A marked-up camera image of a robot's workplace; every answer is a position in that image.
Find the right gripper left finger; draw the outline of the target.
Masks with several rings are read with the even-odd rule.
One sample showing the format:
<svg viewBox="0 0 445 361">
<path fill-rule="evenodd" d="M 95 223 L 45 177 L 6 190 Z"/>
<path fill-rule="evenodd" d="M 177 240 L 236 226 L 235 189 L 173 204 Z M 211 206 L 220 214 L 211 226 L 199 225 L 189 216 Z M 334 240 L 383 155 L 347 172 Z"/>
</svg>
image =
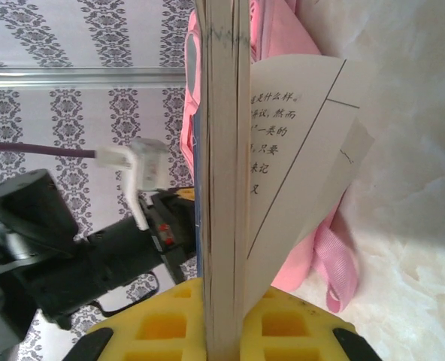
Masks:
<svg viewBox="0 0 445 361">
<path fill-rule="evenodd" d="M 193 278 L 89 329 L 67 360 L 207 359 L 202 280 Z"/>
</svg>

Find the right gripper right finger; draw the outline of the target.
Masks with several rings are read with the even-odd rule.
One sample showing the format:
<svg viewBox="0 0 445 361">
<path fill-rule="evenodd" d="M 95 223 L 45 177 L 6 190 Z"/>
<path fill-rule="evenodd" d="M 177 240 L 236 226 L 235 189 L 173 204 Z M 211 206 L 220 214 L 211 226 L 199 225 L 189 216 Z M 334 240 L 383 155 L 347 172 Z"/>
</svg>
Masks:
<svg viewBox="0 0 445 361">
<path fill-rule="evenodd" d="M 270 289 L 244 319 L 241 359 L 371 361 L 380 357 L 353 324 Z"/>
</svg>

